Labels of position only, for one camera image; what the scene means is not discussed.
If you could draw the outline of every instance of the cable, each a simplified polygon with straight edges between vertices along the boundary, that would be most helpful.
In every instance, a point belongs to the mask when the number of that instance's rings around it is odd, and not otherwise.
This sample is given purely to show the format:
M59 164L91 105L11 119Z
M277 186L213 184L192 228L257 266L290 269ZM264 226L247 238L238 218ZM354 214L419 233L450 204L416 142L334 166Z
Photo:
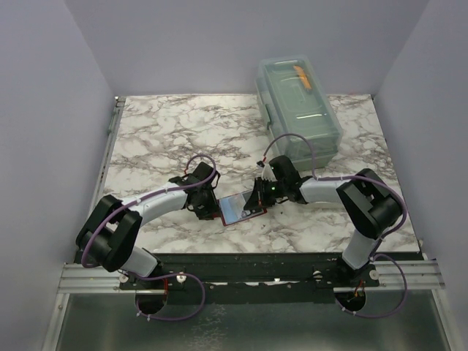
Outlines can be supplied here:
M351 314L351 315L353 315L355 317L375 320L375 319L378 319L378 318L386 318L386 317L393 316L394 314L400 312L400 310L403 308L404 303L406 302L407 297L408 297L408 283L407 283L407 278L404 275L403 269L392 257L387 256L386 254L376 254L375 256L372 257L372 259L376 260L379 257L384 257L387 260L390 260L398 268L398 270L400 271L401 277L403 279L403 285L404 285L403 297L401 298L400 303L392 311L387 312L387 313L382 313L382 314L361 314L359 312L354 312L354 311L350 311L349 309L346 309L345 307L343 307L343 305L338 300L336 300L337 304L341 307L341 310L343 312Z
M353 294L353 295L355 296L355 298L358 297L358 290L359 290L359 288L360 288L362 285L363 285L363 280L361 279L361 280L359 281L358 286L354 289L354 294Z
M102 221L102 223L98 226L98 228L94 231L94 233L91 235L91 237L89 238L89 241L88 243L86 244L85 246L85 249L83 250L83 254L81 255L81 265L84 267L84 268L95 268L97 267L98 265L93 265L93 264L90 264L90 263L87 263L86 262L86 259L88 257L88 254L89 254L89 250L94 242L94 240L96 239L96 237L99 235L99 233L101 232L101 230L106 226L106 224L112 219L114 218L115 216L117 216L119 213L121 213L122 211L125 211L126 209L128 209L129 207L132 207L136 204L138 204L140 201L144 201L144 200L147 200L151 197L154 197L154 196L157 196L157 195L160 195L160 194L163 194L165 192L177 192L178 190L185 190L185 189L190 189L190 188L194 188L196 186L200 186L200 185L203 185L204 183L210 181L216 174L216 163L214 161L214 159L212 159L210 156L208 155L205 155L205 154L197 154L195 156L193 156L188 162L187 162L187 166L186 166L186 169L188 168L188 166L190 165L190 162L192 162L194 159L196 158L202 158L202 157L206 157L207 159L209 159L213 165L213 171L211 172L210 176L207 177L206 179L202 180L202 181L199 181L198 183L194 183L194 184L190 184L190 185L184 185L184 186L176 186L174 188L169 188L169 189L160 189L160 190L156 190L155 192L150 192L149 194L146 194L142 197L140 197L139 199L137 200L133 200L132 202L130 203L127 203L126 205L123 205L119 208L117 208L113 213L111 213L109 216L107 216L104 221Z
M378 186L381 186L382 188L388 190L395 198L396 200L398 201L400 207L401 207L401 220L400 222L393 228L387 230L385 233L383 233L380 237L379 237L379 242L377 243L377 245L374 247L374 250L371 252L371 256L377 251L377 249L379 248L380 244L382 243L383 239L387 236L387 235L390 235L391 233L394 233L396 232L397 230L399 230L401 227L403 227L403 224L406 222L407 220L407 217L408 217L408 209L407 209L407 206L406 204L404 203L403 199L401 198L401 196L395 191L393 190L392 188L390 188L387 184L384 184L380 181L375 181L374 179L370 179L370 178L367 178L367 177L363 177L361 175L346 175L346 176L343 176L343 177L323 177L323 178L318 178L316 175L315 175L315 153L314 153L314 148L312 146L312 144L302 135L299 135L299 134L296 134L296 133L284 133L284 134L281 134L280 136L276 137L271 143L270 145L268 145L268 147L266 148L265 152L263 153L263 161L265 162L266 160L266 154L268 153L268 151L270 150L271 146L279 139L281 139L282 137L286 137L286 136L293 136L293 137L299 137L300 139L302 139L304 142L306 142L307 146L310 148L310 151L311 151L311 158L312 158L312 177L317 180L317 181L348 181L348 180L352 180L352 179L356 179L356 180L360 180L360 181L367 181L369 183L373 183L375 185L378 185Z
M266 154L268 153L268 151L270 150L271 146L273 146L273 144L278 141L279 139L281 139L282 137L287 137L287 136L291 136L291 137L299 137L300 139L304 140L304 142L307 144L307 146L310 148L310 153L311 153L311 156L312 156L312 177L314 179L317 180L317 176L315 175L315 151L314 151L314 148L312 147L312 144L302 135L300 134L296 134L296 133L284 133L284 134L281 134L280 136L276 137L271 143L270 145L268 145L268 147L266 148L265 152L263 153L263 161L265 162L266 160Z
M140 310L140 305L138 303L138 300L136 300L135 307L138 310L137 317L142 315L146 318L152 319L152 320L164 320L166 322L179 322L181 320L188 320L189 318L192 318L196 314L198 314L202 309L203 306L205 305L205 298L206 298L206 291L205 287L203 286L202 281L197 277L194 276L193 274L190 273L171 273L171 274L166 274L165 276L154 276L154 277L145 277L145 276L139 276L138 274L135 274L138 279L145 280L147 282L149 281L155 281L155 280L161 280L161 279L168 279L168 278L173 278L174 276L188 276L189 278L194 279L199 285L202 290L202 300L200 304L198 305L197 309L195 309L192 313L188 314L187 316L183 317L158 317L153 314L144 314Z

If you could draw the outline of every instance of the smartphone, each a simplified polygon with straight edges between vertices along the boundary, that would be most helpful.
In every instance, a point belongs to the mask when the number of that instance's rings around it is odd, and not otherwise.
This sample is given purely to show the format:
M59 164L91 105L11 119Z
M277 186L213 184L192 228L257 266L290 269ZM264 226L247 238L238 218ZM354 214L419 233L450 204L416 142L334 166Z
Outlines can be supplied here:
M247 191L219 199L221 220L224 226L246 221L247 219L266 214L265 208L255 208L251 211L244 210L244 206L247 203L247 200L250 198L251 194L252 191Z

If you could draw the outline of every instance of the robotic arm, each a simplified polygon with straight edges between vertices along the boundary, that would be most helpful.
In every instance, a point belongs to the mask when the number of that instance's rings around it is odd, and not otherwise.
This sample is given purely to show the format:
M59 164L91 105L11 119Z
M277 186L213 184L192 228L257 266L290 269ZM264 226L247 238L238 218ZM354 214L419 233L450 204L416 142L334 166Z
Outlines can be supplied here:
M345 181L340 178L301 178L286 156L272 159L269 167L274 179L258 177L254 180L254 189L244 210L268 208L277 204L278 200L301 204L343 203L355 225L355 232L340 261L340 269L348 276L356 275L366 266L382 235L402 214L398 199L372 170L364 169L353 176L356 179ZM90 245L89 256L109 272L122 269L138 276L150 276L158 266L158 260L135 246L138 230L163 214L183 208L195 212L198 219L219 216L219 205L214 195L216 186L212 185L215 178L219 180L219 173L201 162L193 173L171 178L160 188L158 195L147 198L146 195L155 193L152 191L123 200L107 195L91 213L76 244L85 249L94 231L111 213L121 206L135 203L110 221L116 225L115 229L102 228Z
M341 257L348 273L352 274L368 263L369 256L377 250L382 235L403 213L399 200L370 169L360 171L356 176L350 177L354 178L350 181L343 181L340 178L301 178L286 156L272 159L269 167L275 180L256 178L254 191L244 210L271 207L278 199L285 197L294 203L303 204L343 203L355 225L350 244Z
M157 267L158 260L151 253L135 246L140 227L159 216L183 208L195 212L198 219L219 216L215 188L212 186L215 178L219 179L219 173L212 166L201 162L193 173L171 178L156 191L123 200L106 195L97 203L84 224L76 238L76 244L85 250L93 233L109 215L122 206L135 203L110 220L110 224L116 225L115 228L106 226L101 229L89 247L89 256L109 272L122 269L139 276L149 276Z

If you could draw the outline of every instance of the white marble countertop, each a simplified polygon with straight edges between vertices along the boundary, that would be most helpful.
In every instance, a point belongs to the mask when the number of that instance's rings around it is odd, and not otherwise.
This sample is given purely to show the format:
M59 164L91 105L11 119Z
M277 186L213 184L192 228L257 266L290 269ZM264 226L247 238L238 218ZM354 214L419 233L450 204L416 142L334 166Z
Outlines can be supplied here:
M318 176L372 168L399 191L377 114L369 95L329 96L344 130L339 154ZM128 97L105 180L116 197L156 189L183 174L188 158L211 155L221 173L217 198L251 190L256 162L268 145L255 95ZM137 245L151 252L340 252L352 223L342 207L286 202L257 218L224 227L176 211L140 229ZM381 251L417 252L409 222L389 235Z

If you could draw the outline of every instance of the metal floor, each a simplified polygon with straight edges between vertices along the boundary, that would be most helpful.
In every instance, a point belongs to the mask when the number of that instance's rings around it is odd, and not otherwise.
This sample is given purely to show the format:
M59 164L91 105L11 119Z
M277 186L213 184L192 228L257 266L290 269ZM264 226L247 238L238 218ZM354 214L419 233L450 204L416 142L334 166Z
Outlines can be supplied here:
M401 292L368 292L362 310L392 309ZM71 295L58 343L61 351L449 350L430 291L410 291L395 316L363 320L334 304L209 305L184 322L136 317L132 295ZM193 306L169 306L183 315Z

